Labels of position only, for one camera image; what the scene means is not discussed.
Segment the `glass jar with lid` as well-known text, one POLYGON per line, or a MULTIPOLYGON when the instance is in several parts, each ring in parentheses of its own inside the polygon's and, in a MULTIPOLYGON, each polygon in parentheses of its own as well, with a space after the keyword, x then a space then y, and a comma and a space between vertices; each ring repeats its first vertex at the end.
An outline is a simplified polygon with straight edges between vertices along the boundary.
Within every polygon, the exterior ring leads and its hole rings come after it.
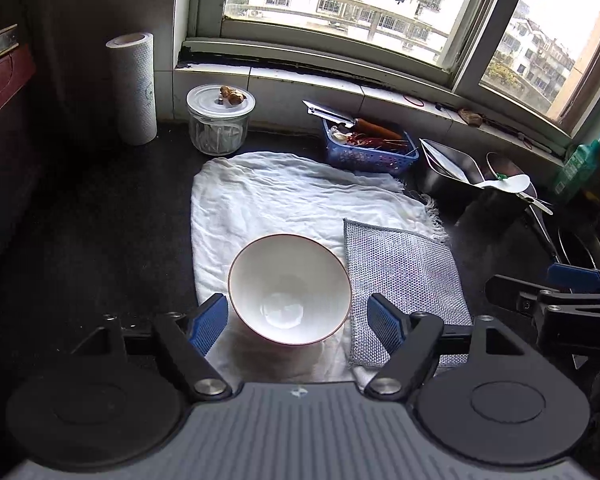
POLYGON ((231 106, 220 98, 220 87, 226 84, 203 84, 189 90, 186 106, 188 131, 193 146, 207 156, 226 156, 237 152, 244 144, 249 117, 256 108, 256 98, 240 90, 246 99, 231 106))

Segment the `red rubber band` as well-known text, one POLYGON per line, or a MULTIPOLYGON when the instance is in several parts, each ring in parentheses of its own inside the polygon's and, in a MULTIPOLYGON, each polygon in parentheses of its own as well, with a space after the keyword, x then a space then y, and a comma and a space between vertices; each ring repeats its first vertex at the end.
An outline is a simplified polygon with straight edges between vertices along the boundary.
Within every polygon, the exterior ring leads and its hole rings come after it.
POLYGON ((403 97, 407 103, 410 103, 414 107, 421 107, 421 108, 425 107, 425 101, 422 99, 419 99, 417 96, 408 96, 407 94, 404 94, 403 97))

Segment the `ginger piece on lid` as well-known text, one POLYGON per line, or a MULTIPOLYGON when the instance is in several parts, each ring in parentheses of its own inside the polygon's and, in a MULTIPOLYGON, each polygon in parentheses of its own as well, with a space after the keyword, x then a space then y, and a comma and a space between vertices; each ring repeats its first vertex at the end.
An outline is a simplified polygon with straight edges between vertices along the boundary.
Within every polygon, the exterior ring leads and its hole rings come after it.
POLYGON ((237 106, 245 101, 246 96, 236 88, 230 86, 221 86, 220 98, 223 103, 228 103, 231 106, 237 106))

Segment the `white rice spoon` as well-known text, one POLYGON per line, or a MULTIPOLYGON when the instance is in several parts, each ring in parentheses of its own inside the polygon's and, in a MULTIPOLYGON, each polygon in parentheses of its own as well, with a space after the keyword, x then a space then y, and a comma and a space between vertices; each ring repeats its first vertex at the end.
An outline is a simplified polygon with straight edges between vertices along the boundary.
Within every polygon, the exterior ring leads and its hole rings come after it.
POLYGON ((530 186, 530 184, 531 180, 526 174, 515 174, 514 176, 505 177, 503 179, 485 180, 479 182, 476 184, 476 188, 495 188, 498 191, 513 194, 520 200, 539 208, 540 211, 543 211, 551 216, 553 211, 551 211, 550 208, 526 192, 526 189, 530 186))

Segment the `brown item on sill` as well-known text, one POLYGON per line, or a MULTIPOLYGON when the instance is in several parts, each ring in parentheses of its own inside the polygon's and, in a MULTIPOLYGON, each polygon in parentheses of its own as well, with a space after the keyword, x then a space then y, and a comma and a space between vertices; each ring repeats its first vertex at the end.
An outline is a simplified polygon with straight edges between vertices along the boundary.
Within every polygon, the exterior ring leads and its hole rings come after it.
POLYGON ((483 123, 483 117, 474 112, 473 110, 468 110, 467 108, 461 108, 457 111, 457 115, 460 116, 460 119, 468 126, 479 128, 483 123))

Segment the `blue plastic basket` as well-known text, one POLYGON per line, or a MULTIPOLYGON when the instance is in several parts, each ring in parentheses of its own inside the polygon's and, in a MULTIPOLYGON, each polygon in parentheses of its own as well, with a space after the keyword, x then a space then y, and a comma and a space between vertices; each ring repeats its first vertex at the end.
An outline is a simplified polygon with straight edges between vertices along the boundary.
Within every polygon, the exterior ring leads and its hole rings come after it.
POLYGON ((345 144, 344 136, 352 132, 343 128, 343 125, 336 125, 324 119, 322 125, 326 145, 326 162, 338 169, 377 172, 401 177, 419 159, 418 149, 410 136, 405 131, 399 131, 396 125, 390 125, 389 130, 411 142, 412 150, 406 154, 357 148, 345 144))

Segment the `white fringed cloth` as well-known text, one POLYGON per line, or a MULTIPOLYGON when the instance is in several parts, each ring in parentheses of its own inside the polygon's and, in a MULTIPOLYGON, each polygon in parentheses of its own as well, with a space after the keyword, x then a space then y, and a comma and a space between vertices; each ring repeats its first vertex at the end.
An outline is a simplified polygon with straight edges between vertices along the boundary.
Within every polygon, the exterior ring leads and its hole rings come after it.
MULTIPOLYGON (((434 206, 405 195, 379 174, 357 176, 293 154, 255 152, 211 159, 190 196, 195 288, 199 300, 227 291, 235 256, 270 234, 298 234, 346 258, 343 222, 405 230, 443 242, 434 206)), ((350 327, 297 350, 258 338, 232 313, 208 353, 231 386, 241 382, 341 382, 365 386, 374 371, 349 363, 350 327)))

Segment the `red kitchen appliance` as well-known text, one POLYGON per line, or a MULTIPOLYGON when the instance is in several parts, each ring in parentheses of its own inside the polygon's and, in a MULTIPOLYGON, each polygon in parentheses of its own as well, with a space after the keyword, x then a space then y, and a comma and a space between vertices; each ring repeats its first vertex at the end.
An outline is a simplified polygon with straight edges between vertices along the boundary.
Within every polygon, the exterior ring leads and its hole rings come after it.
POLYGON ((0 30, 0 110, 36 72, 30 48, 20 41, 18 25, 0 30))

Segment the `white ceramic bowl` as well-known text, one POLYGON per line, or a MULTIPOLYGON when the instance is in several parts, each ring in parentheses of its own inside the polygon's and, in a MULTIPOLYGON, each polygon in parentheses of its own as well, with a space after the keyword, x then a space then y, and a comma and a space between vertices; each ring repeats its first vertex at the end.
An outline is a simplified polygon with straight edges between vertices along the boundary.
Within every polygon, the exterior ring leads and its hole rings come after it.
POLYGON ((317 344, 347 321, 352 286, 340 259, 315 240, 272 234, 235 256, 228 299, 259 337, 288 347, 317 344))

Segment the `stainless steel container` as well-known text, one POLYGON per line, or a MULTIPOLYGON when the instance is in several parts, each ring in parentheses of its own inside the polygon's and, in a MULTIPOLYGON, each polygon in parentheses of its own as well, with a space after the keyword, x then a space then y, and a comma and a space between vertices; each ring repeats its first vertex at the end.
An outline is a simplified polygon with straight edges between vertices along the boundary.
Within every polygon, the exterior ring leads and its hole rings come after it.
POLYGON ((437 141, 419 140, 416 169, 419 191, 430 196, 449 216, 460 216, 480 195, 484 181, 475 159, 437 141))

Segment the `silver mesh scrubbing cloth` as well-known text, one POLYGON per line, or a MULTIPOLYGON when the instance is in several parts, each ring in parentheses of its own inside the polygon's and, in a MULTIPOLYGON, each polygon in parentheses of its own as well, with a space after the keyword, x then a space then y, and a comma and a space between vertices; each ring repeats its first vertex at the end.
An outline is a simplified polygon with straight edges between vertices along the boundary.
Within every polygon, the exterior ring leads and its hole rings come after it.
POLYGON ((367 322, 375 292, 404 313, 424 311, 445 323, 469 326, 471 316, 448 245, 410 231, 343 221, 352 286, 349 361, 378 370, 389 355, 367 322))

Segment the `paper towel roll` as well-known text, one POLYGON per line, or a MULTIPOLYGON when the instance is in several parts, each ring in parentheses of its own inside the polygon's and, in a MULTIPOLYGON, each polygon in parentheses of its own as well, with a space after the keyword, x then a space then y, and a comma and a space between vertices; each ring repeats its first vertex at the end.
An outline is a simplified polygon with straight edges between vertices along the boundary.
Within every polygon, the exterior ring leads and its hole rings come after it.
POLYGON ((132 145, 157 136, 154 36, 132 32, 106 43, 120 134, 132 145))

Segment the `green bottle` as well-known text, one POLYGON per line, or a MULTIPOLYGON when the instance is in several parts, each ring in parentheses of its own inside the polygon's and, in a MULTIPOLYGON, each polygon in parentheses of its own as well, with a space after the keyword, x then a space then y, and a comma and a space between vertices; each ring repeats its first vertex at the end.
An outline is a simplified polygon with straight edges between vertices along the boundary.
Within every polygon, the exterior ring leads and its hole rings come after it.
POLYGON ((600 134, 589 144, 579 144, 564 163, 554 181, 555 196, 561 200, 569 200, 592 177, 599 159, 600 134))

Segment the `steel peeler tool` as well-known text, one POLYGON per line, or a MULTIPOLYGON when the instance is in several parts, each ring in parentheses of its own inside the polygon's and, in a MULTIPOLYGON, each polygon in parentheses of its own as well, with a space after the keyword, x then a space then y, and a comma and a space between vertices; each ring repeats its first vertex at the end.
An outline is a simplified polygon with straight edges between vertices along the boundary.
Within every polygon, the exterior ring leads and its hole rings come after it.
POLYGON ((355 119, 347 114, 336 112, 328 107, 324 107, 309 101, 303 101, 306 111, 313 116, 332 122, 333 124, 343 125, 344 128, 353 128, 355 119))

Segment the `dried red chilies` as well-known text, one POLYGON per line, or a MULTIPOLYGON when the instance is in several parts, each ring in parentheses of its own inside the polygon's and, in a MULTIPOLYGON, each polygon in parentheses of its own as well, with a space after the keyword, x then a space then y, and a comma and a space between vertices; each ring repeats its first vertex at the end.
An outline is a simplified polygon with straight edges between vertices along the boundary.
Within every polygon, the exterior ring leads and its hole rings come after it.
POLYGON ((378 134, 352 132, 344 136, 344 143, 357 148, 369 148, 370 150, 400 154, 406 154, 412 150, 411 142, 397 134, 378 136, 378 134))

